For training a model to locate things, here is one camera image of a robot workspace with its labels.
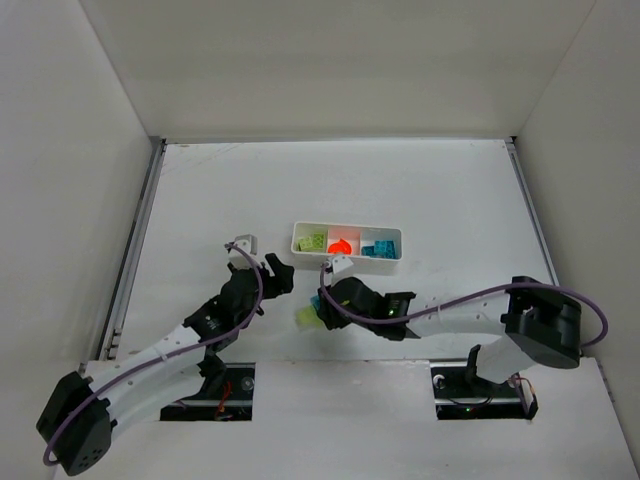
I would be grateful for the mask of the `orange round lego piece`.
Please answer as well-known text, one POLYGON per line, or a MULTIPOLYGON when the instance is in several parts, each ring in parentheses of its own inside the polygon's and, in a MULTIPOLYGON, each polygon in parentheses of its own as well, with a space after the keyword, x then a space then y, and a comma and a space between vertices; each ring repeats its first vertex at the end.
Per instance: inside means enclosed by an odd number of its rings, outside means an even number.
POLYGON ((329 254, 344 254, 351 255, 353 253, 352 244, 344 238, 340 238, 338 241, 331 243, 328 246, 327 252, 329 254))

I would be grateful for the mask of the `teal green lego stack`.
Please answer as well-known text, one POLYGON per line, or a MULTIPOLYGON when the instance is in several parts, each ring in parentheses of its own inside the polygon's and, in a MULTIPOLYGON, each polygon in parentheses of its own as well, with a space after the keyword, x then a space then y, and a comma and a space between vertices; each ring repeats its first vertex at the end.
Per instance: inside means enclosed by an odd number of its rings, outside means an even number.
POLYGON ((301 331, 309 329, 320 329, 324 327, 323 321, 318 316, 320 307, 320 299, 318 296, 313 296, 310 299, 310 303, 295 313, 295 324, 301 331))

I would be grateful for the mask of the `white three-compartment tray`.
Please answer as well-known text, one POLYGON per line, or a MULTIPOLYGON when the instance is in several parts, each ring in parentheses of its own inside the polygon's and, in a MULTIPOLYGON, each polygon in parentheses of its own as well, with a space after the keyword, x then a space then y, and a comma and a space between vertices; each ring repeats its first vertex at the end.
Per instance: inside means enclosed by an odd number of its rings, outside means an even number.
POLYGON ((293 226, 290 249, 296 261, 308 268, 319 266, 323 260, 327 260, 328 246, 331 243, 344 238, 352 244, 353 253, 347 255, 355 266, 355 271, 366 274, 391 274, 403 259, 403 235, 397 228, 385 228, 376 226, 362 226, 349 224, 335 224, 322 222, 298 221, 293 226), (298 249, 298 240, 303 237, 311 237, 314 232, 325 233, 327 237, 324 251, 302 252, 298 249), (395 242, 397 258, 385 259, 366 257, 361 255, 361 248, 365 245, 374 246, 376 240, 393 240, 395 242))

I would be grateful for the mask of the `teal long lego brick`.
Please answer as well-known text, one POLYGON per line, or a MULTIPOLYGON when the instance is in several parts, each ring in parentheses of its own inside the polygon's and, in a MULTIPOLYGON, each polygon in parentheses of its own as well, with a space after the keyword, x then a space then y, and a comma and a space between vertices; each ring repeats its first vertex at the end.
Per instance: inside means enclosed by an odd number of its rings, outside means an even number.
POLYGON ((374 255, 377 258, 396 259, 396 247, 393 240, 376 240, 374 243, 374 255))

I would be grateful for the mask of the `light green long brick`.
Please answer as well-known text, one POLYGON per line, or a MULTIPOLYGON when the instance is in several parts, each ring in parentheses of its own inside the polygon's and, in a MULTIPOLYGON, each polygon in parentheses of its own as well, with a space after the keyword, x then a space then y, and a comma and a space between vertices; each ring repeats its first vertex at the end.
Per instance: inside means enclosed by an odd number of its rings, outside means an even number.
POLYGON ((314 232, 311 235, 311 249, 313 251, 324 251, 326 249, 327 237, 325 233, 314 232))

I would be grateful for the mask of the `light green lego brick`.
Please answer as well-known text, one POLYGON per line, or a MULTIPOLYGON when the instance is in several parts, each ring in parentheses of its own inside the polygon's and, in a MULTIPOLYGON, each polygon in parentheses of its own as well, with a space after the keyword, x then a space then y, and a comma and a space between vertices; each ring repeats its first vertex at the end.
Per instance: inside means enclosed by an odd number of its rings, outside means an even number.
POLYGON ((302 252, 309 252, 313 247, 314 243, 312 237, 303 237, 298 240, 298 249, 302 252))

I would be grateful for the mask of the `teal square lego brick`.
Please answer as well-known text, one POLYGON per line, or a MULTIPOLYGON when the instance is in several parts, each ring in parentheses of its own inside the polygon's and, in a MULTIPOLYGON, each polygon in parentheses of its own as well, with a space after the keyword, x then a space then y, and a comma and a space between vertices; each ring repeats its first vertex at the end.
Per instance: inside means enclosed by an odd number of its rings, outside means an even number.
POLYGON ((371 245, 365 245, 361 248, 361 255, 366 257, 375 257, 376 251, 375 247, 371 245))

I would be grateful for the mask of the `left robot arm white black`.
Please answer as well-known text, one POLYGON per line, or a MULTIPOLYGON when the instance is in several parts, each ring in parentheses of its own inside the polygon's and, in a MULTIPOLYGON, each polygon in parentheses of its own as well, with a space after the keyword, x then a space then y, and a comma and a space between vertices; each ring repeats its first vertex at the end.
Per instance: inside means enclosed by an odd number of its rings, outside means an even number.
POLYGON ((229 280, 170 333, 100 374, 72 371, 57 381, 36 422, 45 465, 82 474, 134 423, 203 387, 217 388, 226 371, 219 352, 262 314, 263 301, 294 288, 294 268, 276 254, 259 262, 237 243, 228 252, 229 280))

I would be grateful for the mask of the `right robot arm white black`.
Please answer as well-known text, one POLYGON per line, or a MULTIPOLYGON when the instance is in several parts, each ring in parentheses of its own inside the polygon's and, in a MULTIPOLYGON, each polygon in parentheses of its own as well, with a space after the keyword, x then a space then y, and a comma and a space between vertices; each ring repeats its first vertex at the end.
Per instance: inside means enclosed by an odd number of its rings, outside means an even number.
POLYGON ((356 325, 389 341, 439 335, 487 335, 467 356, 467 380, 501 384, 534 365, 560 370, 579 366, 582 301, 577 294, 515 277, 422 310, 411 291, 380 294, 356 277, 318 289, 318 316, 329 330, 356 325))

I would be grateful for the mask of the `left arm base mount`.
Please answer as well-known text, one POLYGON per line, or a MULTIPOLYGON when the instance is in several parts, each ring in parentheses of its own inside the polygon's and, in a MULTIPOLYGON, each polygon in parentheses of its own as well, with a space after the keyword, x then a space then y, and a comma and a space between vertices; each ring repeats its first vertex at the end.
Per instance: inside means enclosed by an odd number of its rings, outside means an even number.
POLYGON ((223 375, 194 395, 160 412, 163 422, 245 422, 252 420, 255 363, 227 363, 223 375))

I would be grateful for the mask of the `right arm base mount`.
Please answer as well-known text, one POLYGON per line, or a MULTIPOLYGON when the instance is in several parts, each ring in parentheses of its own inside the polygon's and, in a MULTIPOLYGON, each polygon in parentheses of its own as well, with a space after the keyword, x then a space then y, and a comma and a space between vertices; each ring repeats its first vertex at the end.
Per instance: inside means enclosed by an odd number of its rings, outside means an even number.
POLYGON ((539 403, 531 382, 519 373, 499 384, 481 379, 476 367, 479 350, 479 345, 474 346, 464 363, 430 365, 437 419, 533 420, 539 403))

